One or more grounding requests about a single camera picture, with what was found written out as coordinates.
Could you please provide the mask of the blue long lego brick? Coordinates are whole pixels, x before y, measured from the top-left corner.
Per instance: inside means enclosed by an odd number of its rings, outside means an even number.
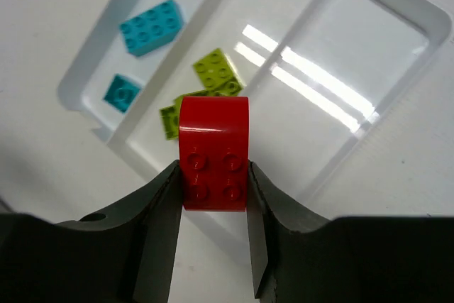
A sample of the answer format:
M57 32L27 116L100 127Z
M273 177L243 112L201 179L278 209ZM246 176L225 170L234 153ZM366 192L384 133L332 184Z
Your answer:
M140 57L171 43L184 25L179 5L165 0L119 25L127 52Z

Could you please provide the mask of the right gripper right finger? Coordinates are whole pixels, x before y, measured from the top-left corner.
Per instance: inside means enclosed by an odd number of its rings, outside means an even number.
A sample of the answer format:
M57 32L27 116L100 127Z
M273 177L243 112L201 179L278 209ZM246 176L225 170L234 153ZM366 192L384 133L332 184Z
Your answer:
M248 167L247 221L261 302L452 302L453 219L327 219Z

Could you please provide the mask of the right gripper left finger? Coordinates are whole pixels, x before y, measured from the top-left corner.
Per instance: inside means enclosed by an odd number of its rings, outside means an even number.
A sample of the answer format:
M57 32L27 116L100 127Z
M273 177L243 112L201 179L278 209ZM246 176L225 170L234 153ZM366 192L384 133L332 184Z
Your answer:
M166 302L182 215L181 170L77 221L1 215L2 302Z

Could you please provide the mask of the large red lego brick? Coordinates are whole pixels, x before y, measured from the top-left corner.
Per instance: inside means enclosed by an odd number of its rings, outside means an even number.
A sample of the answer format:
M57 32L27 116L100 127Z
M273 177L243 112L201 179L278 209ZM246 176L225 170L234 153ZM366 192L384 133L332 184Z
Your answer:
M246 97L185 97L179 166L187 211L245 211L249 151Z

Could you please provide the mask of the small blue lego brick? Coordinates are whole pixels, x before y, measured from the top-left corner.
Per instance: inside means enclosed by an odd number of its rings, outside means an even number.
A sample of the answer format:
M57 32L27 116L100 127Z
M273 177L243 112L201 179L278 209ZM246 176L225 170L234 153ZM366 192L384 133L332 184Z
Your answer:
M141 87L129 78L115 74L103 100L121 113L126 113Z

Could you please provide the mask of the green lego brick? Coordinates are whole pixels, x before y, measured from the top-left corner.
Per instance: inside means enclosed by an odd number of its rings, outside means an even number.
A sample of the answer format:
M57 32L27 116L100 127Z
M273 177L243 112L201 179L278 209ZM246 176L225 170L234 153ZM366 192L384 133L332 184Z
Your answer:
M182 105L182 101L185 97L222 97L226 96L225 93L221 91L211 91L211 90L199 90L196 92L190 92L187 94L179 95L175 100L175 108L179 109Z
M159 110L160 118L167 140L178 138L179 133L179 114L175 105L167 106Z
M234 97L243 90L236 71L220 48L197 60L192 68L209 96Z

